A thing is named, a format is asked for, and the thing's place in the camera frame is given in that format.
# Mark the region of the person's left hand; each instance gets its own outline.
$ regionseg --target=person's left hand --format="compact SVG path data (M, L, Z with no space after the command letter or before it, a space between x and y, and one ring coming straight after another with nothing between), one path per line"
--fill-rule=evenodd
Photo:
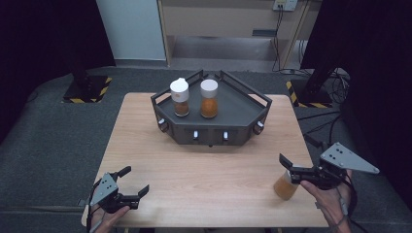
M99 227L97 227L96 233L109 233L113 226L118 222L118 220L123 217L128 211L130 207L125 206L116 211L113 214L106 213L103 209L101 209L98 205L94 206L91 211L93 213L93 217L91 218L91 227L94 227L95 224L102 220Z

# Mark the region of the wall socket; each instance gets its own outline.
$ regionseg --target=wall socket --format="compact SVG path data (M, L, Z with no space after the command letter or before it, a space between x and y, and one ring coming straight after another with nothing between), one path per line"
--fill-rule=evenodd
M280 11L281 7L285 12L292 12L296 8L298 0L275 0L273 11Z

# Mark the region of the gray carpet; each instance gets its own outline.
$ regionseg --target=gray carpet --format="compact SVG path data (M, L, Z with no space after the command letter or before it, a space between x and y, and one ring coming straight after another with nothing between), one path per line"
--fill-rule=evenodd
M88 195L124 95L128 92L158 92L193 71L101 68L89 72L113 78L100 103L62 103L62 96L72 81L71 76L44 83L30 96L14 129L0 145L0 206L75 206L78 199ZM231 74L265 94L289 95L286 81L305 79L275 73ZM326 87L331 89L331 84L332 81L326 82ZM338 111L339 106L294 110L301 118ZM302 132L307 132L336 116L304 119L299 124ZM328 130L329 126L311 135L327 142ZM342 120L334 125L332 142L340 142L357 152ZM310 144L307 147L316 162L321 149ZM353 215L356 222L369 232L412 232L412 214L385 176L356 172L354 183L359 193L359 203ZM81 215L2 208L0 231L85 232L80 223ZM354 232L361 232L356 226L353 228ZM291 228L284 229L284 232L301 230ZM306 232L325 231L314 228Z

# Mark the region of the white wall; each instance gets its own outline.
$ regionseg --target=white wall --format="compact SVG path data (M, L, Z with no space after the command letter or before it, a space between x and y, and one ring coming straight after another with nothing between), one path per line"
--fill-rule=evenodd
M115 59L166 60L156 0L97 0Z

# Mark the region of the gray rack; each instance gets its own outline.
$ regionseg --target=gray rack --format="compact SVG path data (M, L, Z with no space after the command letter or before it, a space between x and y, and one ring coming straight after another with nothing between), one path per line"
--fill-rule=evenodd
M213 118L200 114L200 83L206 79L213 79L219 84L218 114ZM188 76L186 81L189 84L187 116L175 115L170 88L151 97L158 128L177 144L240 146L251 138L252 133L258 135L263 131L272 103L267 96L225 71L208 75L199 70Z

